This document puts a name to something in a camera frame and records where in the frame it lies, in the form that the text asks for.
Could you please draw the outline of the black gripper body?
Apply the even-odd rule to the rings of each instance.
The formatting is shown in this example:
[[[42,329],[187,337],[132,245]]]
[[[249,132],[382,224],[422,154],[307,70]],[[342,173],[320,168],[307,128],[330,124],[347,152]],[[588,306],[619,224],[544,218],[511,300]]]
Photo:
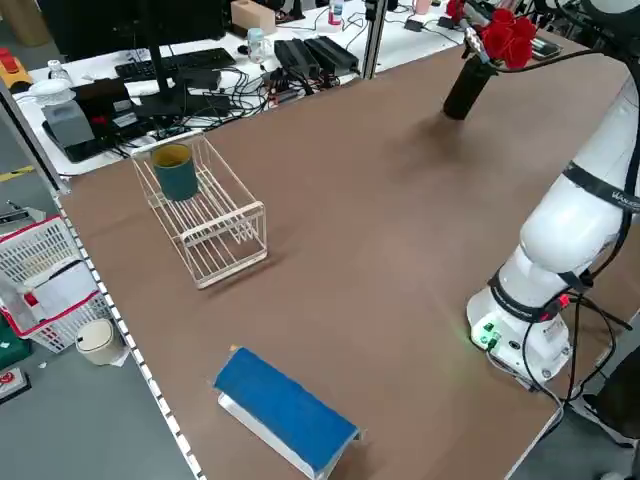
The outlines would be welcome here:
[[[465,0],[464,19],[476,30],[482,30],[491,22],[496,9],[487,1]]]

